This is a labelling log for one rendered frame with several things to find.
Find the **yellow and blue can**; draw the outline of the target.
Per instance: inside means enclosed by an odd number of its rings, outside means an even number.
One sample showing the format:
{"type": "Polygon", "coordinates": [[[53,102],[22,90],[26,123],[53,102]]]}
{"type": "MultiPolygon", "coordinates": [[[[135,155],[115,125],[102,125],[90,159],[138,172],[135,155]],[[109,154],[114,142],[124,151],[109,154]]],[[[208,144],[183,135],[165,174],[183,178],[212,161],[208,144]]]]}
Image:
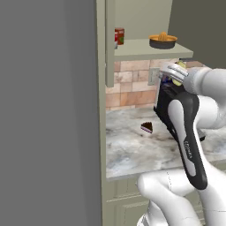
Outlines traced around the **yellow and blue can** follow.
{"type": "Polygon", "coordinates": [[[169,76],[176,86],[181,86],[184,78],[188,76],[185,63],[182,61],[178,61],[176,63],[166,62],[163,64],[161,71],[169,76]]]}

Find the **black toaster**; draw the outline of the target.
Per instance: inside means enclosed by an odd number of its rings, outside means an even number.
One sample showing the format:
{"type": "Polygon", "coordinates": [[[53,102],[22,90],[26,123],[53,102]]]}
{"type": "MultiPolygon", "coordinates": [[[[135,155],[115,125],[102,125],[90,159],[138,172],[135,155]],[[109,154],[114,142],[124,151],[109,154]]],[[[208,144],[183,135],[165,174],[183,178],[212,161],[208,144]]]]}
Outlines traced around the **black toaster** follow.
{"type": "Polygon", "coordinates": [[[173,83],[161,83],[154,112],[166,125],[175,141],[178,141],[175,126],[170,121],[168,112],[169,104],[173,100],[181,101],[185,107],[185,130],[191,135],[193,135],[193,123],[199,110],[200,101],[196,94],[187,92],[184,86],[178,87],[173,83]]]}

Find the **chocolate cake slice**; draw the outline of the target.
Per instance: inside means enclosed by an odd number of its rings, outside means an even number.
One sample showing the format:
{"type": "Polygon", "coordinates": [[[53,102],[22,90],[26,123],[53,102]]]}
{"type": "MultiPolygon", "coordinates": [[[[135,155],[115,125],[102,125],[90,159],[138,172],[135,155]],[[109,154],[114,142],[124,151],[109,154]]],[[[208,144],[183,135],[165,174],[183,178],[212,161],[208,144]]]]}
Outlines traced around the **chocolate cake slice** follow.
{"type": "Polygon", "coordinates": [[[145,132],[149,132],[152,133],[153,132],[153,126],[151,122],[145,122],[143,123],[140,128],[145,131],[145,132]]]}

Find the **beige drawer front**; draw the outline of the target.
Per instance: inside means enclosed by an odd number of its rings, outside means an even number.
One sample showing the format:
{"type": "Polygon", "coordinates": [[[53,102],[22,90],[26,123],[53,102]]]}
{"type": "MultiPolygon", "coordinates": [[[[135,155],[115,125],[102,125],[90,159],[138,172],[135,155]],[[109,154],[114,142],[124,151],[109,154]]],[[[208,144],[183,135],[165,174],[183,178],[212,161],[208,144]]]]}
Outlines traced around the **beige drawer front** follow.
{"type": "Polygon", "coordinates": [[[139,195],[137,178],[126,178],[117,180],[113,185],[113,199],[119,200],[139,195]]]}

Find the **dark olive cabinet door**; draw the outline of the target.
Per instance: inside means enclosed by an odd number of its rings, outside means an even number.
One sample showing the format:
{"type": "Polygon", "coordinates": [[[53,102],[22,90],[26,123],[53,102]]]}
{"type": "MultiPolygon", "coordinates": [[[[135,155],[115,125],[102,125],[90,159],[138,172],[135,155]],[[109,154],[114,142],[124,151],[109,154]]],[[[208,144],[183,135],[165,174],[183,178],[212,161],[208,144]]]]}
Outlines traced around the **dark olive cabinet door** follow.
{"type": "Polygon", "coordinates": [[[226,69],[226,0],[173,0],[169,33],[193,60],[226,69]]]}

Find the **orange juicer on dark bowl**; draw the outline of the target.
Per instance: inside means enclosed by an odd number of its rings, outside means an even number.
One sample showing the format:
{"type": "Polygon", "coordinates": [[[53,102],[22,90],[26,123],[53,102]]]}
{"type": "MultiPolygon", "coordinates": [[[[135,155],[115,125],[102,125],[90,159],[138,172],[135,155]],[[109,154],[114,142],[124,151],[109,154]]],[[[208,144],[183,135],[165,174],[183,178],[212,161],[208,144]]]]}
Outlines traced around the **orange juicer on dark bowl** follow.
{"type": "Polygon", "coordinates": [[[168,35],[166,32],[148,36],[149,45],[155,49],[173,49],[177,42],[177,37],[168,35]]]}

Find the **grey wall outlet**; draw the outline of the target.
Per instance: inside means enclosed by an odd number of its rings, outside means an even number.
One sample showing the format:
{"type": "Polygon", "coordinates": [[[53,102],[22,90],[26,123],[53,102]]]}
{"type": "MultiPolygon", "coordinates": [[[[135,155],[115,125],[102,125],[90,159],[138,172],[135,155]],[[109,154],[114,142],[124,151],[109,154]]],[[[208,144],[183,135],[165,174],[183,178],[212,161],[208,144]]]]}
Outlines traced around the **grey wall outlet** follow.
{"type": "Polygon", "coordinates": [[[150,67],[148,74],[148,85],[156,86],[159,81],[160,71],[158,67],[150,67]]]}

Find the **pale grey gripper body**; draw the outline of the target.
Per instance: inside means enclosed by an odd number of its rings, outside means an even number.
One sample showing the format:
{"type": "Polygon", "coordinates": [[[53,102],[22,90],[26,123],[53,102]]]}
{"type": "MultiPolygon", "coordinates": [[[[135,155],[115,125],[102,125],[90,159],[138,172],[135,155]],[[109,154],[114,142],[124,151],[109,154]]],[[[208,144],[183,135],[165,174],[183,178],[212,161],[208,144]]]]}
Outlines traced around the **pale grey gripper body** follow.
{"type": "Polygon", "coordinates": [[[160,68],[160,76],[163,81],[171,81],[174,85],[180,87],[188,76],[188,71],[180,64],[164,62],[160,68]]]}

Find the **beige wall cabinet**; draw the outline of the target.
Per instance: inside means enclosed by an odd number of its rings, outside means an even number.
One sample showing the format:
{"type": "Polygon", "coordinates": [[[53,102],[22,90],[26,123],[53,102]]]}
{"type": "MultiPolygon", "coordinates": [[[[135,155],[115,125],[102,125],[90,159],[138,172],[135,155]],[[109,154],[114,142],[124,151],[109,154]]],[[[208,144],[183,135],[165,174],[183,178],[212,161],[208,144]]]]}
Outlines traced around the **beige wall cabinet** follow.
{"type": "Polygon", "coordinates": [[[193,51],[178,44],[154,49],[148,36],[167,32],[173,0],[115,0],[115,28],[124,29],[124,44],[115,49],[114,61],[192,57],[193,51]]]}

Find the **beige base cabinet door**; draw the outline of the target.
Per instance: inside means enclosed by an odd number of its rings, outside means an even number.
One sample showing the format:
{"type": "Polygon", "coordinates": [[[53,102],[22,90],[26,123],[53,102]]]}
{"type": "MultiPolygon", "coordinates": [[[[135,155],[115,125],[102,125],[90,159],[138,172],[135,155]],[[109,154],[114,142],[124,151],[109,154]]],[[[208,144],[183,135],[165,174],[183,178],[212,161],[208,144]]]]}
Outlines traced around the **beige base cabinet door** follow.
{"type": "Polygon", "coordinates": [[[147,201],[121,204],[116,207],[115,226],[137,226],[140,217],[146,213],[147,201]]]}

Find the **red can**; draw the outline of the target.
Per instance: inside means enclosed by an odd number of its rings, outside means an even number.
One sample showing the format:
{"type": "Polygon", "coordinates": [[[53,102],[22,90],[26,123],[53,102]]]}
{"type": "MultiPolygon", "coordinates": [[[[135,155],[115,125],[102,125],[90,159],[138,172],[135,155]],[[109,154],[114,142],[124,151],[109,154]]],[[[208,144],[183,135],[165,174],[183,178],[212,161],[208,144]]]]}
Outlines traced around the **red can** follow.
{"type": "Polygon", "coordinates": [[[115,28],[115,49],[119,45],[124,44],[124,29],[122,27],[116,27],[115,28]]]}

